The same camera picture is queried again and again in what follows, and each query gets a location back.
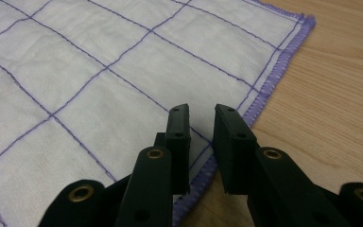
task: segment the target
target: checkered cloth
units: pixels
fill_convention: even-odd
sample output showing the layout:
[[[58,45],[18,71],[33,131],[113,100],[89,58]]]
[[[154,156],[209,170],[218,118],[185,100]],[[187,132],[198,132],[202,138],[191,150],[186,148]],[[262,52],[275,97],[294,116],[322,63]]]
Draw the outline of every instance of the checkered cloth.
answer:
[[[191,193],[216,171],[217,103],[250,125],[314,26],[250,0],[0,0],[0,226],[36,226],[69,183],[129,175],[190,106]]]

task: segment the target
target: fabric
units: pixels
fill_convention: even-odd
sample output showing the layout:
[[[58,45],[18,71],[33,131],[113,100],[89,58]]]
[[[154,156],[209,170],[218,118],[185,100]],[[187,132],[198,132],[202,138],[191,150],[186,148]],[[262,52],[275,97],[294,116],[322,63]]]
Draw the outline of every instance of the fabric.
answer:
[[[217,103],[251,125],[315,24],[250,0],[0,1],[0,226],[36,226],[69,183],[106,186],[190,106],[191,193],[216,171]]]

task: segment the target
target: napkin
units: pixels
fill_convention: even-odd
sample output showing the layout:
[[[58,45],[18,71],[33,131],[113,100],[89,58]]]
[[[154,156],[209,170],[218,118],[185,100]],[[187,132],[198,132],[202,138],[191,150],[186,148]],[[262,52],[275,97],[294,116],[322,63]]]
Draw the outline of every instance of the napkin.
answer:
[[[0,0],[0,226],[37,226],[69,183],[129,175],[187,103],[179,225],[216,171],[215,105],[251,125],[314,25],[253,0]]]

